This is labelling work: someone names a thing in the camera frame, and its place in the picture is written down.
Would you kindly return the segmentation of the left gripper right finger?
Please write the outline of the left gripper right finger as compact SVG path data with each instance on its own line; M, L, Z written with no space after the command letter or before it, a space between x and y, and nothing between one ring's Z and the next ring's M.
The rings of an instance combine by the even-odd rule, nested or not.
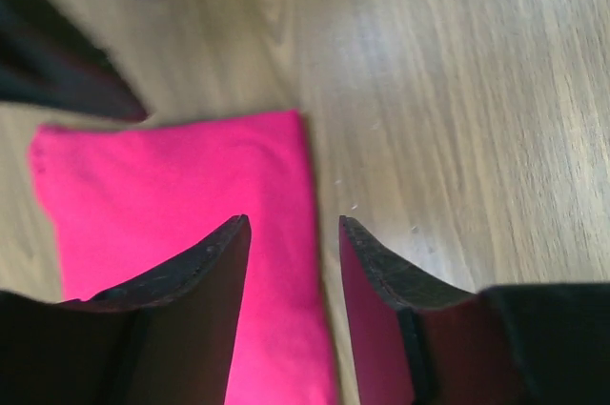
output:
M468 293L339 220L342 284L364 404L605 404L609 287Z

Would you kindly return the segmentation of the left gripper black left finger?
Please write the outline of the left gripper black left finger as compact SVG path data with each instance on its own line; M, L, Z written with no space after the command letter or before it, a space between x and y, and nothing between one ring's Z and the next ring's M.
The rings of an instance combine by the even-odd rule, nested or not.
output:
M248 263L246 216L92 299L1 294L5 404L220 404Z

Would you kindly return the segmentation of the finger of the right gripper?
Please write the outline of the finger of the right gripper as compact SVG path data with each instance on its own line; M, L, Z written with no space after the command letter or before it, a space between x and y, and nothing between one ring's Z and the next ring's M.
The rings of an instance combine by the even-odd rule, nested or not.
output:
M49 0L1 0L1 99L116 120L148 116L108 55Z

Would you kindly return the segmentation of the pink t shirt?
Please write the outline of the pink t shirt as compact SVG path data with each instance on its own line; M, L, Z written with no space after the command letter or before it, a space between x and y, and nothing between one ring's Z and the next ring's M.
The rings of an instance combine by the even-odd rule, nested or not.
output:
M44 126L29 161L67 299L133 278L246 215L252 240L227 402L337 403L298 112L125 132Z

